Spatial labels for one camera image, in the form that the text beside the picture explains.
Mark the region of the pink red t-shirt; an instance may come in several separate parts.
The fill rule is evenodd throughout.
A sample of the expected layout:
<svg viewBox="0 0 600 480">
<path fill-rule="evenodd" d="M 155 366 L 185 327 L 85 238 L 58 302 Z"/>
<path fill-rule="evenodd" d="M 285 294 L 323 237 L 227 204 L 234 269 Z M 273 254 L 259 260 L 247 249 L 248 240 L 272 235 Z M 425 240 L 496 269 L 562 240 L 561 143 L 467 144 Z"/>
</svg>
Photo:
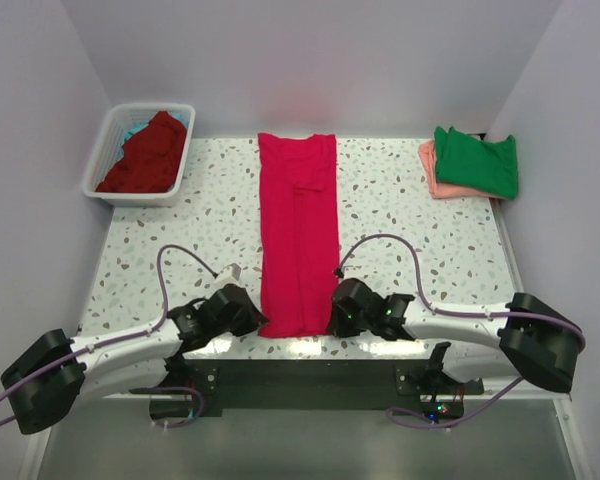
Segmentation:
<svg viewBox="0 0 600 480">
<path fill-rule="evenodd" d="M 327 333 L 340 262 L 337 142 L 258 135 L 265 338 Z"/>
</svg>

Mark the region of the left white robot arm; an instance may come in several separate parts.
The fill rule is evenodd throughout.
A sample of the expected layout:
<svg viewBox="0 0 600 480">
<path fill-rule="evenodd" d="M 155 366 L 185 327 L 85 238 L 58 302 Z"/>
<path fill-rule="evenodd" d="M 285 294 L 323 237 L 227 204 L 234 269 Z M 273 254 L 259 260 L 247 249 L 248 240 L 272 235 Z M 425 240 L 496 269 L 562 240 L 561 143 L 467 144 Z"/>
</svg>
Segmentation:
<svg viewBox="0 0 600 480">
<path fill-rule="evenodd" d="M 187 368 L 176 360 L 218 336 L 244 336 L 267 322 L 245 288 L 227 284 L 170 309 L 164 319 L 120 332 L 69 338 L 51 330 L 2 373 L 1 383 L 20 432 L 31 435 L 92 399 L 156 385 L 176 392 L 187 380 Z"/>
</svg>

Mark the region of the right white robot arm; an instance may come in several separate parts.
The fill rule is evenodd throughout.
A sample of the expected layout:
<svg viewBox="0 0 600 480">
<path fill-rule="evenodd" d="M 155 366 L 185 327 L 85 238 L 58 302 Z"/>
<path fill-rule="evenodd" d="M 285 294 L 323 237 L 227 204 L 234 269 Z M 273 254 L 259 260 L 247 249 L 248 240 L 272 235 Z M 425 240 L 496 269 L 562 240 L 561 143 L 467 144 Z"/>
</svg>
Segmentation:
<svg viewBox="0 0 600 480">
<path fill-rule="evenodd" d="M 331 303 L 328 332 L 334 337 L 370 332 L 386 341 L 441 341 L 425 369 L 428 386 L 439 393 L 478 379 L 520 377 L 567 394 L 585 347 L 574 322 L 523 292 L 504 303 L 434 304 L 415 294 L 381 297 L 349 278 Z"/>
</svg>

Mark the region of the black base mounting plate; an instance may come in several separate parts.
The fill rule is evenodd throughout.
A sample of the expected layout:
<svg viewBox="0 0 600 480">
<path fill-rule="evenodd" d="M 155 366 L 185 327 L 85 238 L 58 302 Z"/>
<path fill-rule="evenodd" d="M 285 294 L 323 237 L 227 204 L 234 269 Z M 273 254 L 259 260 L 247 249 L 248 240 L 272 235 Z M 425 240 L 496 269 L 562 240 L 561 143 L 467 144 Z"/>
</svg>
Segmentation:
<svg viewBox="0 0 600 480">
<path fill-rule="evenodd" d="M 484 393 L 482 381 L 443 379 L 426 360 L 178 360 L 159 386 L 197 390 L 209 417 L 228 409 L 418 411 L 422 397 L 459 402 Z"/>
</svg>

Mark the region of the folded peach t-shirt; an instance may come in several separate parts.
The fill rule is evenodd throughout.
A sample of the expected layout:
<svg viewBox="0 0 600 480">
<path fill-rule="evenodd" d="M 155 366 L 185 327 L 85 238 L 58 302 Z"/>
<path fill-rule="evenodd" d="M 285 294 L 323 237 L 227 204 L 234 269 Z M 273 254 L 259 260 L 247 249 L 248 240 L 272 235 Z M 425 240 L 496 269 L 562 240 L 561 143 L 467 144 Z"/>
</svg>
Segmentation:
<svg viewBox="0 0 600 480">
<path fill-rule="evenodd" d="M 437 154 L 433 140 L 428 140 L 421 144 L 418 147 L 418 153 L 425 171 L 429 193 L 433 199 L 442 200 L 464 197 L 500 199 L 500 196 L 492 193 L 438 181 L 435 172 Z"/>
</svg>

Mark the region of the dark red t-shirt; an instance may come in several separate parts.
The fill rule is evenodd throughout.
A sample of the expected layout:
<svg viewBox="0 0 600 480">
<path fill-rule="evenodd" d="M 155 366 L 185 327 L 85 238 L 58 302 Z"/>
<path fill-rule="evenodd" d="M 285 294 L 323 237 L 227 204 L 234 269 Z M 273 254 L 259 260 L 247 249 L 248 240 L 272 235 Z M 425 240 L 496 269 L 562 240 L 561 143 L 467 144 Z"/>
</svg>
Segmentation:
<svg viewBox="0 0 600 480">
<path fill-rule="evenodd" d="M 166 111 L 154 116 L 170 120 Z M 122 146 L 123 156 L 96 187 L 97 192 L 166 193 L 174 185 L 181 163 L 187 130 L 171 145 L 142 141 L 139 135 Z"/>
</svg>

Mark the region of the folded green t-shirt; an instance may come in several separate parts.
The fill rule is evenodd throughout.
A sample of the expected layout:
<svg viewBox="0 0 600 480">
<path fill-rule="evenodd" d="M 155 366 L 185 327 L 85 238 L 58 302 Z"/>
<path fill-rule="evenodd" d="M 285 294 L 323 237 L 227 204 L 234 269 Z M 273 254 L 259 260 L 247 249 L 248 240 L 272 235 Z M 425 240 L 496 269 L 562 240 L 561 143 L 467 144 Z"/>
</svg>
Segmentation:
<svg viewBox="0 0 600 480">
<path fill-rule="evenodd" d="M 439 182 L 513 200 L 519 192 L 516 139 L 474 138 L 450 127 L 434 130 L 435 175 Z"/>
</svg>

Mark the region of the white plastic laundry basket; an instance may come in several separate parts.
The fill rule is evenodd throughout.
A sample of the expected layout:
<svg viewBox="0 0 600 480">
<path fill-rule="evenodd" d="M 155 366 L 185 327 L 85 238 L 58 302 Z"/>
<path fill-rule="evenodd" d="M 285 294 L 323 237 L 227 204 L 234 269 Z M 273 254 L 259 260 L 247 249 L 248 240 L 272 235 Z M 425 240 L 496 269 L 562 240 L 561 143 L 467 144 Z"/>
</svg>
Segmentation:
<svg viewBox="0 0 600 480">
<path fill-rule="evenodd" d="M 107 115 L 82 189 L 116 207 L 175 203 L 193 133 L 195 110 L 178 103 L 127 103 Z"/>
</svg>

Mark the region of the light blue t-shirt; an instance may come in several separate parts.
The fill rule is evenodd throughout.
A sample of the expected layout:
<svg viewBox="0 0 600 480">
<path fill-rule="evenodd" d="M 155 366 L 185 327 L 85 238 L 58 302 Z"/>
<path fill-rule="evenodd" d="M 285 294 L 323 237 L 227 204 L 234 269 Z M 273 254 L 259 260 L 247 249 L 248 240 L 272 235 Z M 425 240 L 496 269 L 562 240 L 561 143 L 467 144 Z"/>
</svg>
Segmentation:
<svg viewBox="0 0 600 480">
<path fill-rule="evenodd" d="M 128 142 L 132 137 L 139 135 L 142 141 L 156 143 L 158 145 L 171 145 L 178 140 L 189 126 L 189 121 L 181 116 L 172 117 L 170 120 L 162 120 L 158 116 L 135 124 L 123 136 L 123 142 Z"/>
</svg>

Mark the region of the aluminium rail frame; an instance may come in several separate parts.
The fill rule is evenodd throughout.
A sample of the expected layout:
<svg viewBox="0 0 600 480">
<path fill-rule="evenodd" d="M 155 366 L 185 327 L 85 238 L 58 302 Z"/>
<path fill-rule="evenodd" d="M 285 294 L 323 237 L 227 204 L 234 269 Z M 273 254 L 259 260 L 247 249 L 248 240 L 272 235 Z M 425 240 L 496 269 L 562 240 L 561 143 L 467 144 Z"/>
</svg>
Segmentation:
<svg viewBox="0 0 600 480">
<path fill-rule="evenodd" d="M 29 441 L 23 479 L 588 479 L 568 398 L 500 380 L 451 430 L 404 428 L 384 410 L 228 409 L 164 429 L 175 396 L 88 403 Z"/>
</svg>

